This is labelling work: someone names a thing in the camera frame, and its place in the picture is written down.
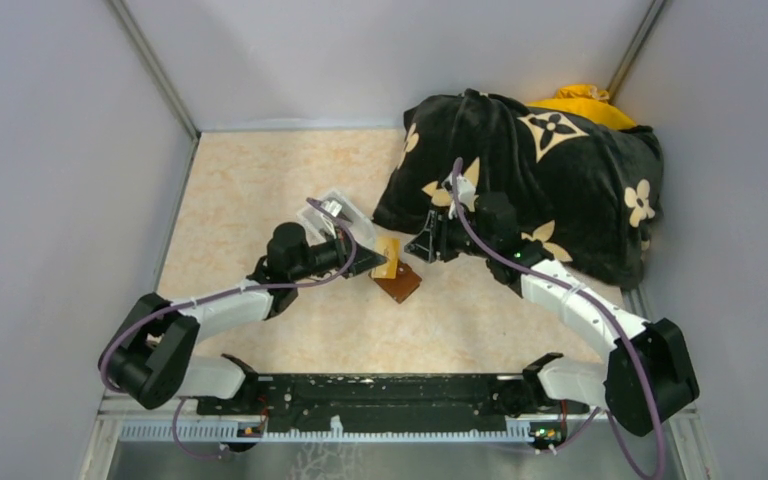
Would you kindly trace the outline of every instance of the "black blanket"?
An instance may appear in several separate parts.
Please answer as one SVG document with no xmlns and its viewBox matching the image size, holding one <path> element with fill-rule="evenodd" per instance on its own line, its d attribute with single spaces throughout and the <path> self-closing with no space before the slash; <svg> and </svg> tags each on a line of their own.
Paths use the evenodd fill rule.
<svg viewBox="0 0 768 480">
<path fill-rule="evenodd" d="M 421 230 L 429 203 L 450 201 L 439 182 L 463 157 L 478 195 L 507 193 L 524 237 L 604 282 L 640 283 L 649 227 L 661 212 L 663 162 L 650 127 L 616 131 L 474 90 L 429 97 L 405 112 L 404 124 L 404 157 L 375 223 Z"/>
</svg>

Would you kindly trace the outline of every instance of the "brown object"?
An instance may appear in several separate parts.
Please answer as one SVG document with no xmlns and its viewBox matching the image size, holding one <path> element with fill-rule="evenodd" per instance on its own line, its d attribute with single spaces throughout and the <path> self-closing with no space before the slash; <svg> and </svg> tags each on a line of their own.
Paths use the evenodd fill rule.
<svg viewBox="0 0 768 480">
<path fill-rule="evenodd" d="M 373 278 L 379 287 L 384 289 L 397 303 L 404 302 L 422 282 L 422 277 L 414 273 L 410 265 L 399 260 L 396 268 L 396 278 Z"/>
</svg>

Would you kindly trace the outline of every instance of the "beige flower print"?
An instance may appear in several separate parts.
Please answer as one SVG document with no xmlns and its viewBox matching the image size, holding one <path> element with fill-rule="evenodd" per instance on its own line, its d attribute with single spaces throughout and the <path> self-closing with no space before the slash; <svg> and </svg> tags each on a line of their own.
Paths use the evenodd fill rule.
<svg viewBox="0 0 768 480">
<path fill-rule="evenodd" d="M 522 239 L 531 240 L 532 242 L 542 243 L 543 248 L 545 248 L 552 255 L 554 255 L 555 260 L 559 262 L 564 262 L 564 263 L 571 262 L 572 257 L 570 256 L 569 252 L 564 250 L 564 247 L 558 245 L 557 243 L 552 243 L 549 241 L 549 239 L 552 238 L 552 235 L 554 233 L 555 233 L 555 221 L 551 220 L 537 227 L 537 229 L 535 229 L 534 232 L 531 233 L 531 235 L 523 232 Z"/>
<path fill-rule="evenodd" d="M 655 218 L 655 210 L 649 206 L 649 189 L 649 180 L 645 178 L 637 184 L 637 190 L 631 187 L 625 189 L 625 204 L 631 209 L 628 223 L 633 228 L 639 227 L 641 220 Z"/>
<path fill-rule="evenodd" d="M 416 131 L 416 124 L 411 124 L 411 128 L 408 130 L 408 134 L 405 137 L 405 148 L 402 149 L 402 159 L 399 160 L 399 166 L 405 162 L 405 157 L 408 152 L 416 148 L 416 144 L 419 143 L 419 133 Z"/>
<path fill-rule="evenodd" d="M 469 180 L 469 183 L 476 187 L 478 186 L 478 174 L 481 170 L 481 162 L 479 160 L 480 159 L 476 157 L 469 168 L 466 169 L 466 172 L 463 173 L 464 178 Z M 447 192 L 445 188 L 438 188 L 439 183 L 440 182 L 437 181 L 431 182 L 428 185 L 422 187 L 422 191 L 431 197 L 432 205 L 436 207 L 446 207 L 452 203 L 452 196 L 449 195 L 449 192 Z M 467 205 L 466 207 L 469 211 L 475 211 L 474 204 Z"/>
</svg>

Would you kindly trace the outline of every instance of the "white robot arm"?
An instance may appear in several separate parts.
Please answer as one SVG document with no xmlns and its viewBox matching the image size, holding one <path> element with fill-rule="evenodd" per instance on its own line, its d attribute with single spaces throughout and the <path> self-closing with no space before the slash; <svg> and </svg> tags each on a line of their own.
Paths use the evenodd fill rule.
<svg viewBox="0 0 768 480">
<path fill-rule="evenodd" d="M 452 188 L 453 178 L 457 188 Z M 611 304 L 571 275 L 541 243 L 522 239 L 517 212 L 504 193 L 485 192 L 475 198 L 475 188 L 463 176 L 443 183 L 456 200 L 448 207 L 432 206 L 422 232 L 405 245 L 405 251 L 428 263 L 447 262 L 462 253 L 487 258 L 496 281 L 555 312 L 602 359 L 590 363 L 560 354 L 544 356 L 523 371 L 531 395 L 601 407 L 631 433 L 650 432 L 653 425 L 641 376 L 620 341 L 619 328 L 636 350 L 662 420 L 699 396 L 684 337 L 674 323 L 667 319 L 650 323 Z M 472 212 L 462 207 L 470 204 Z M 459 214 L 465 219 L 455 218 Z M 615 326 L 608 323 L 606 312 L 616 320 Z"/>
<path fill-rule="evenodd" d="M 125 392 L 147 409 L 174 396 L 230 399 L 253 395 L 256 373 L 244 362 L 192 357 L 206 338 L 248 322 L 272 318 L 297 297 L 298 289 L 352 277 L 387 261 L 335 231 L 324 243 L 308 245 L 304 228 L 284 223 L 273 232 L 267 253 L 255 271 L 233 288 L 199 299 L 169 301 L 150 293 L 141 297 L 99 359 L 102 381 Z M 322 277 L 327 280 L 297 285 Z"/>
</svg>

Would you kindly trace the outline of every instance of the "yellow cloth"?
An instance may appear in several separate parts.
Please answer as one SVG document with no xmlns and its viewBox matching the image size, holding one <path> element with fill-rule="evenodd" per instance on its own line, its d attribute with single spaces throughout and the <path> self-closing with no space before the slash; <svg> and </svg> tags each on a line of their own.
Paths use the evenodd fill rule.
<svg viewBox="0 0 768 480">
<path fill-rule="evenodd" d="M 528 106 L 574 113 L 614 130 L 637 126 L 628 115 L 608 103 L 607 91 L 599 90 L 595 85 L 567 85 L 558 90 L 554 98 L 532 102 Z"/>
</svg>

